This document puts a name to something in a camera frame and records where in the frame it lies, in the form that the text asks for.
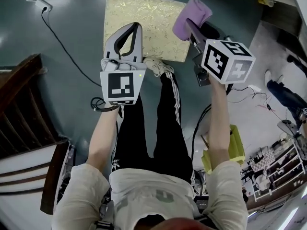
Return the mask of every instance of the white stripe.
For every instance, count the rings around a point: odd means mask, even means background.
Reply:
[[[175,81],[173,80],[172,74],[170,72],[165,73],[167,78],[171,80],[172,87],[173,87],[173,93],[174,93],[174,99],[175,99],[175,114],[176,114],[176,121],[180,124],[180,117],[179,117],[179,108],[180,108],[180,96],[179,96],[179,89],[177,85],[175,84]]]

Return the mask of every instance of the white t-shirt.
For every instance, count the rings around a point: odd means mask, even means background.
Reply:
[[[242,196],[240,166],[227,161],[206,178],[208,215],[218,229],[245,230],[248,212]],[[196,214],[191,185],[179,178],[137,169],[110,175],[114,225],[132,230],[139,219],[159,214],[165,219]],[[71,180],[53,216],[53,230],[94,230],[99,207],[109,189],[105,177],[89,164],[73,167]]]

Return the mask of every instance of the gray floor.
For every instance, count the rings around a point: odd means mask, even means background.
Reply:
[[[99,82],[106,0],[45,1],[53,6],[48,17],[51,27],[84,72]],[[202,1],[213,11],[209,20],[212,24],[247,47],[250,45],[262,12],[257,0]],[[74,67],[44,25],[41,10],[34,3],[0,0],[0,8],[0,65],[16,65],[30,54],[41,53],[43,65],[49,69],[39,81],[45,105],[58,132],[76,145],[78,163],[83,162],[99,117],[89,103],[92,97],[101,95],[101,89]],[[210,101],[210,88],[197,85],[191,61],[194,55],[195,51],[190,50],[186,62],[170,63],[179,83],[186,138],[191,136],[200,113]],[[159,79],[148,72],[141,89],[149,154],[155,146],[160,85]]]

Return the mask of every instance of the floor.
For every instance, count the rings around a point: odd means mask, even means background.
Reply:
[[[269,69],[272,72],[273,80],[276,81],[281,75],[284,75],[285,87],[307,100],[307,79],[294,63],[287,62],[289,52],[276,42],[277,35],[278,29],[275,27],[267,23],[259,24],[249,48],[256,57],[256,63],[247,81],[235,84],[234,87],[244,89],[250,86],[255,92],[266,93],[267,102],[273,111],[281,119],[287,118],[294,122],[289,110],[287,111],[287,108],[282,106],[264,86],[264,73]],[[256,95],[253,99],[252,93],[251,89],[242,92],[232,90],[228,96],[230,122],[238,126],[246,158],[259,151],[259,148],[272,145],[279,140],[279,136],[282,134],[282,131],[277,127],[280,119],[266,108],[266,96],[264,94]],[[208,130],[207,121],[204,121],[202,131],[200,131],[203,134]],[[198,144],[198,148],[196,148],[194,166],[195,169],[201,169],[203,141],[198,138],[196,144]]]
[[[53,30],[85,73],[95,81],[99,81],[106,0],[45,1],[53,6],[48,17]],[[259,25],[262,5],[256,0],[202,1],[213,11],[213,16],[209,20],[212,24],[247,47],[250,46]],[[77,71],[44,25],[41,10],[34,3],[25,0],[0,0],[0,7],[2,8],[0,10],[0,65],[17,65],[30,54],[41,53],[43,65],[48,68],[48,73],[39,80],[43,100],[58,132],[69,137],[76,145],[77,163],[84,162],[91,134],[99,117],[99,114],[90,108],[89,103],[92,97],[101,96],[101,89],[91,84]],[[190,137],[199,115],[210,103],[211,98],[210,87],[200,88],[196,82],[191,60],[195,55],[195,50],[190,48],[186,62],[170,63],[175,68],[179,83],[182,98],[182,127],[189,149]],[[263,66],[259,70],[255,66],[251,76],[257,75],[260,80],[264,68]],[[155,147],[156,107],[160,88],[159,79],[153,74],[145,75],[141,96],[150,155]],[[231,93],[229,99],[238,100],[241,97],[239,94],[241,93]],[[233,123],[242,123],[248,113],[250,114],[247,103],[249,102],[246,101],[245,105],[229,105]],[[241,112],[240,110],[245,110],[246,114],[232,115],[232,113]],[[258,112],[265,112],[265,110],[259,107]],[[257,140],[258,125],[259,123],[251,122],[248,129],[242,130],[241,136],[248,150],[255,146],[251,144]],[[196,150],[199,154],[202,147],[202,145],[197,146]],[[110,166],[104,174],[108,175],[109,172]]]

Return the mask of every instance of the purple cloth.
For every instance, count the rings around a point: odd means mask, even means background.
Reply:
[[[186,30],[186,19],[189,18],[197,26],[201,26],[212,15],[211,9],[200,0],[189,0],[179,14],[174,26],[173,33],[181,40],[187,41],[190,37]]]

